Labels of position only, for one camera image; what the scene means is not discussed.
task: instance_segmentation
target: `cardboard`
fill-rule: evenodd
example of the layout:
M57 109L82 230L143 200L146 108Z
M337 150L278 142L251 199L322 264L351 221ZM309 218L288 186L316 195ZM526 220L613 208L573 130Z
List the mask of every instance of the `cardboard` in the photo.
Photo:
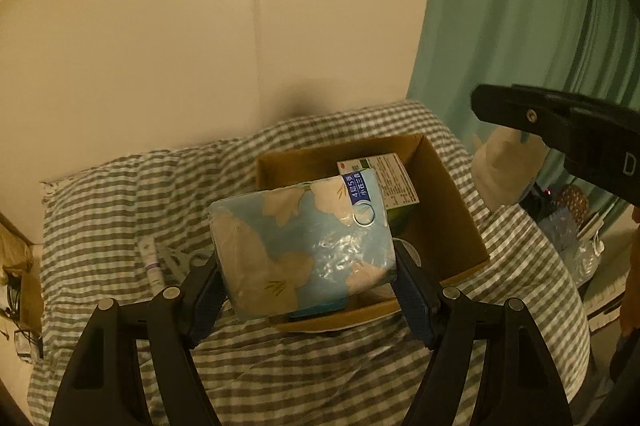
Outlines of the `cardboard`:
M33 266L33 254L27 244L0 223L0 268L28 271Z
M411 243L427 269L443 285L456 284L489 260L482 238L429 140L423 135L399 135L266 154L258 158L258 189L275 189L337 174L336 163L371 155L396 153L414 185L420 204L400 234ZM367 323L399 311L395 298L369 301L351 297L347 308L298 321L273 317L271 323L290 332L323 332Z

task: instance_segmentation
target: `striped bedsheet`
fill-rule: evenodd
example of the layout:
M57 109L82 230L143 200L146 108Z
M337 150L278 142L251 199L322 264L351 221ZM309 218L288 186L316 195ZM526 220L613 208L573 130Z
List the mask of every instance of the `striped bedsheet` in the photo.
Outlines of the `striped bedsheet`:
M36 424L48 424L66 363L97 301L150 297L136 252L139 237L152 234L184 253L210 247L207 206L253 190L259 155L407 133L429 138L491 256L458 287L489 303L524 300L572 398L587 369L590 343L580 298L559 256L519 207L490 213L474 188L470 156L460 142L422 104L402 101L301 117L246 138L181 151L131 155L48 184L42 261L46 354L34 368L28 395ZM151 417L168 424L148 344L139 347ZM483 354L477 342L456 424L471 417ZM290 335L263 322L237 322L228 303L213 334L193 351L222 424L263 426L400 424L429 356L400 314L342 332Z

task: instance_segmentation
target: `product box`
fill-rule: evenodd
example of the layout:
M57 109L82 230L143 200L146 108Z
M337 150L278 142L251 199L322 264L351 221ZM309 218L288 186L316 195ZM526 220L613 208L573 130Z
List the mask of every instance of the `product box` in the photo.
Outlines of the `product box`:
M362 171L367 168L376 172L378 184L385 200L389 227L392 234L397 236L404 229L412 209L420 202L398 154L387 153L340 161L337 166L340 174Z
M258 189L275 189L336 173L336 164L362 157L395 153L415 189L419 203L408 215L399 237L412 244L422 268L442 284L467 278L489 260L460 193L423 135L399 135L266 154L258 158ZM322 332L367 323L399 311L395 298L375 301L367 292L350 298L341 311L306 319L271 318L280 330Z

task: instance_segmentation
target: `plastic bottle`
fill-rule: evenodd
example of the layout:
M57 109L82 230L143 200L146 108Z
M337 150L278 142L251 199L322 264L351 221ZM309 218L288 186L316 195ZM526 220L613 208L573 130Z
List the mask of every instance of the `plastic bottle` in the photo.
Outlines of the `plastic bottle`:
M591 241L577 242L573 247L562 251L562 261L564 261L576 287L591 279L600 265L603 251L604 244L597 234Z
M149 280L151 293L155 296L164 289L164 277L158 262L158 251L153 236L145 236L138 240L138 251L145 264L146 277Z

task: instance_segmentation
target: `clutter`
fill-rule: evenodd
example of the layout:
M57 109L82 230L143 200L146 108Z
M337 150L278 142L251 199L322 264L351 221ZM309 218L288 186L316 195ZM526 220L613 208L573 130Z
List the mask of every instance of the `clutter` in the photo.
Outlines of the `clutter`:
M548 152L539 136L504 126L498 126L484 144L476 136L474 146L471 176L490 211L526 195Z
M590 240L595 234L604 226L604 218L610 211L611 207L602 213L593 213L591 217L582 224L580 231L578 231L578 240Z
M604 252L604 243L596 236L589 241L576 241L560 254L575 286L587 283L595 274Z
M558 207L566 207L569 210L580 229L589 216L589 199L580 187L575 184L565 184L554 197L554 201Z
M42 312L44 302L38 279L28 272L18 269L5 269L8 285L0 287L7 290L8 310L0 309L0 316L13 322L19 329L42 333Z
M548 189L542 189L536 182L533 183L519 204L536 222L542 221L558 208L551 192Z
M561 253L575 243L578 226L566 207L562 207L538 223L556 250Z
M241 319L309 309L395 276L382 192L370 169L218 200L209 216Z
M9 287L9 278L7 278L6 283L0 283L0 310L5 312L6 314L9 314L11 312L8 294L10 290L11 287Z
M191 267L205 265L209 257L213 254L213 248L198 249L191 253L184 253L171 249L162 243L156 244L156 250L177 283L184 281Z
M42 358L42 343L34 332L31 330L15 330L14 346L15 353L24 362L36 364L38 359Z
M402 232L411 210L420 202L398 154L387 153L338 162L338 173L362 171L371 168L376 172L378 184L385 200L386 217L391 233Z
M420 202L408 216L399 237L415 247L422 268L438 281L455 284L484 266L488 254L465 202L423 135L395 135L323 147L273 152L258 158L258 189L274 189L335 174L338 162L396 153ZM399 311L395 297L380 300L367 290L349 296L347 306L323 316L291 320L271 317L271 324L287 332L324 332L364 324Z
M0 269L30 271L33 254L23 240L0 223Z
M632 218L640 223L640 208L634 207ZM640 227L634 232L629 256L629 274L620 307L620 330L628 337L640 329Z

